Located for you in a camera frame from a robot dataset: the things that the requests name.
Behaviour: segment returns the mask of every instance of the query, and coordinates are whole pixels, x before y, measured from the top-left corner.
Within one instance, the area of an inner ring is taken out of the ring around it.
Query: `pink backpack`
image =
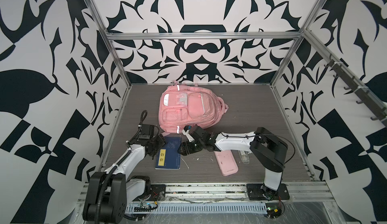
[[[211,90],[176,85],[168,86],[161,95],[159,124],[167,133],[181,133],[186,125],[205,129],[220,121],[228,106]]]

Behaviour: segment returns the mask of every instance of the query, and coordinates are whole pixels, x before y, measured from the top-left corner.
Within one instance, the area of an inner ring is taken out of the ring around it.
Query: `yellow label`
[[[160,149],[159,166],[164,166],[165,161],[165,149]]]

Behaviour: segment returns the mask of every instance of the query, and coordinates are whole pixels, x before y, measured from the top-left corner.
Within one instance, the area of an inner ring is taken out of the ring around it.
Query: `transparent plastic object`
[[[242,150],[238,150],[238,152],[239,152],[239,157],[241,158],[242,162],[244,164],[249,164],[250,159],[249,159],[249,156],[247,155],[248,153],[246,151],[242,151]]]

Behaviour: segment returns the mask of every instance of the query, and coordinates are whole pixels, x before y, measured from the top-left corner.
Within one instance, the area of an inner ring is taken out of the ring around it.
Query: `pink pencil case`
[[[220,152],[215,151],[215,157],[220,167],[220,172],[224,175],[235,174],[238,172],[234,156],[231,150],[224,150]]]

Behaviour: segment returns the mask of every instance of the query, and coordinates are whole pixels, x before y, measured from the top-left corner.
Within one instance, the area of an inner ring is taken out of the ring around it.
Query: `blue book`
[[[180,169],[180,154],[177,150],[181,137],[164,137],[167,144],[160,149],[156,160],[156,169]]]

